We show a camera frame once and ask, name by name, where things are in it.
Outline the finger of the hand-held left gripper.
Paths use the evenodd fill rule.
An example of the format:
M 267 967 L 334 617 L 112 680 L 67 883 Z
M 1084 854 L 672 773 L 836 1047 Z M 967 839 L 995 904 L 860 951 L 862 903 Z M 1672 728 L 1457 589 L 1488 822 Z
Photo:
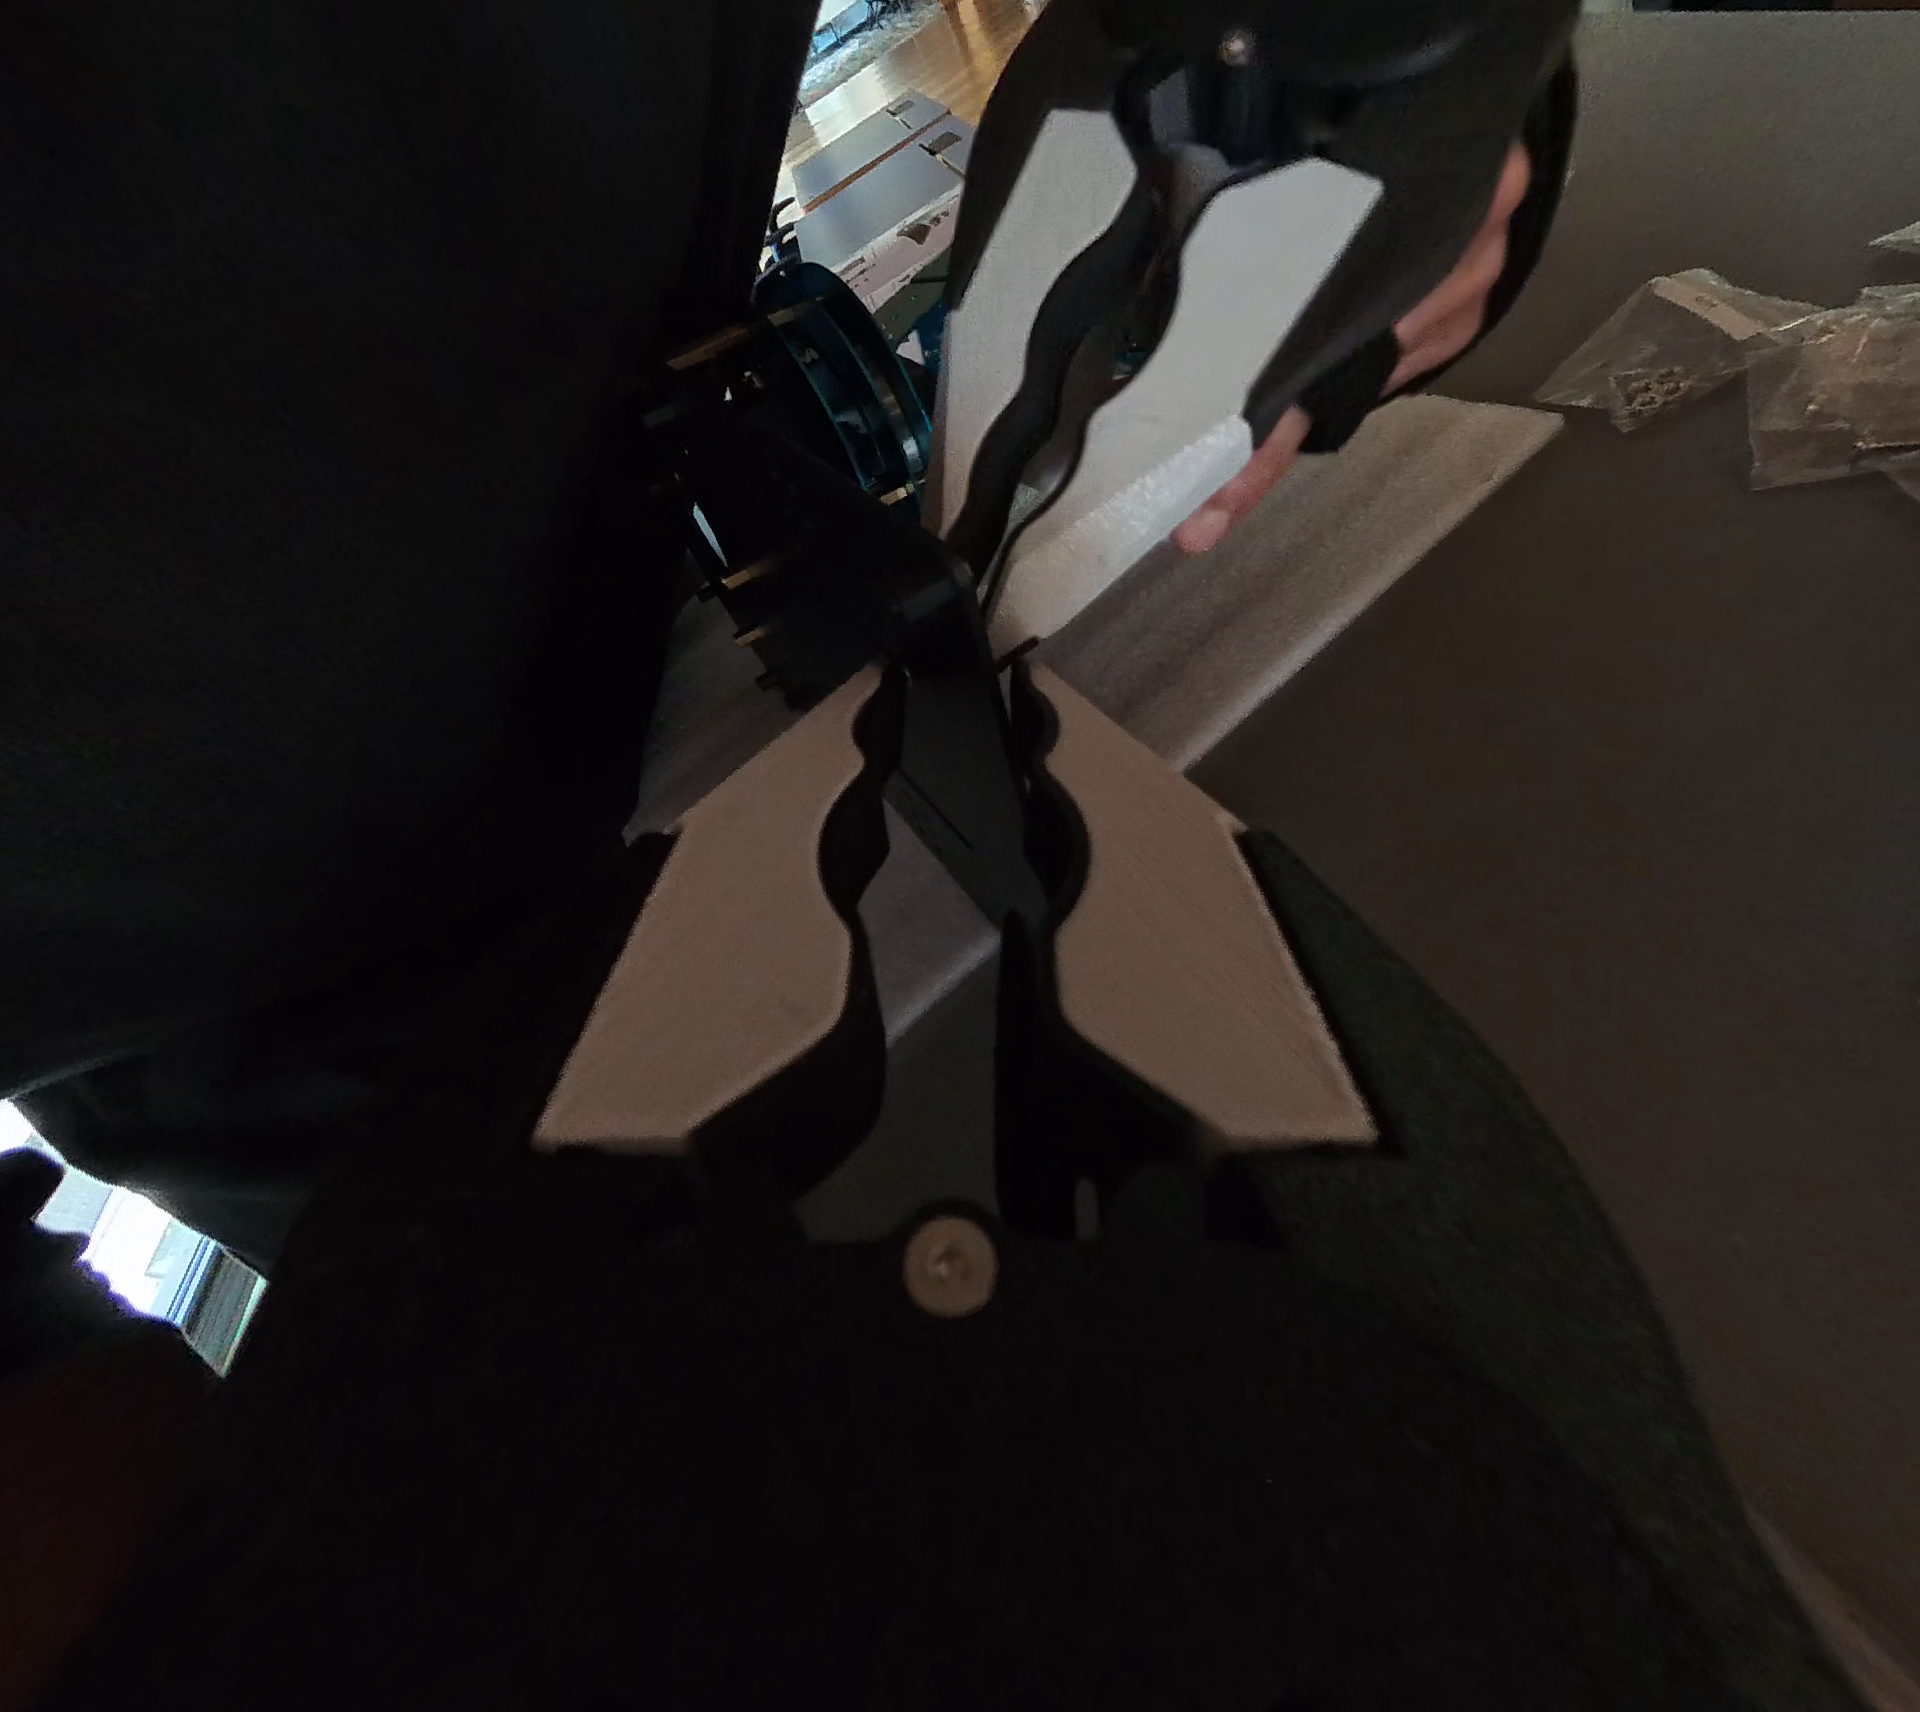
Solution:
M 1147 178 L 1111 109 L 1050 107 L 1026 141 L 982 125 L 953 241 L 924 555 L 987 593 L 1050 526 L 1116 525 L 1147 476 L 1123 404 L 1147 261 Z
M 1381 180 L 1327 161 L 1213 194 L 1159 343 L 1068 430 L 1067 457 L 1018 488 L 999 636 L 1065 631 L 1242 473 L 1250 391 L 1381 194 Z

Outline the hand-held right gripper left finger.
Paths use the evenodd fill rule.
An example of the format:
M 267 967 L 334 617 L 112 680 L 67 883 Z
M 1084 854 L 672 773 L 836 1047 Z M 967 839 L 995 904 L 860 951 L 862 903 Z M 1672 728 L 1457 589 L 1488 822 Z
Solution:
M 897 670 L 855 670 L 676 820 L 539 1150 L 684 1157 L 857 1028 L 902 698 Z

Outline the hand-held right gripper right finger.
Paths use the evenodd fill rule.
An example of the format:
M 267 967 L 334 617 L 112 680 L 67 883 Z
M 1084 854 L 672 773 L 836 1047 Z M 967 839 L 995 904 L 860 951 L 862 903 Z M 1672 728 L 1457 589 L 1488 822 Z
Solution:
M 1376 1123 L 1245 847 L 1246 826 L 1052 668 L 1032 741 L 1038 955 L 1068 1045 L 1210 1153 L 1372 1150 Z

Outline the blue hobby robot arm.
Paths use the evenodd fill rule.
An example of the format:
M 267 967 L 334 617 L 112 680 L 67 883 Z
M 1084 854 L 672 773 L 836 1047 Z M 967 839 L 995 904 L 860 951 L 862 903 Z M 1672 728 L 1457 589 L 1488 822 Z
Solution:
M 924 528 L 933 416 L 866 305 L 777 266 L 646 377 L 636 433 L 761 683 L 809 711 L 864 667 L 901 672 L 897 813 L 996 928 L 1036 932 L 1007 697 L 972 577 Z

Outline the person's left hand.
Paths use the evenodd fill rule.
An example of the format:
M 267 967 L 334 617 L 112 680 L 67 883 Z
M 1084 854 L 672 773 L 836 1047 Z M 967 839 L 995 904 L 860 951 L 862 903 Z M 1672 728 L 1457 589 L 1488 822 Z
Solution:
M 1492 200 L 1453 272 L 1397 326 L 1399 362 L 1376 400 L 1392 400 L 1453 365 L 1481 336 L 1494 288 L 1508 265 L 1510 222 L 1532 178 L 1529 150 L 1515 141 L 1501 169 Z M 1289 408 L 1249 465 L 1170 536 L 1186 557 L 1217 549 L 1242 526 L 1304 451 L 1315 419 L 1304 404 Z

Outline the printed instruction manual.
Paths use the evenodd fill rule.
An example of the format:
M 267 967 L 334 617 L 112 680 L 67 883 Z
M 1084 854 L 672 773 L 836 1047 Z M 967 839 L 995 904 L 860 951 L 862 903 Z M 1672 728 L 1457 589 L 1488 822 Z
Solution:
M 862 246 L 836 276 L 866 309 L 879 310 L 951 251 L 956 213 L 953 200 L 898 225 Z

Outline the white foam sheet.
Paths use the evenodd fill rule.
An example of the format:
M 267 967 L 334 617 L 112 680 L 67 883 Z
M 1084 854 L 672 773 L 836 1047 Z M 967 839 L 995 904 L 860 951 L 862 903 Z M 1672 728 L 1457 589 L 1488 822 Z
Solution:
M 1161 546 L 1036 648 L 1181 771 L 1225 744 L 1560 433 L 1532 408 L 1418 395 L 1304 457 L 1213 552 Z M 669 636 L 626 837 L 671 831 L 793 722 L 716 603 Z

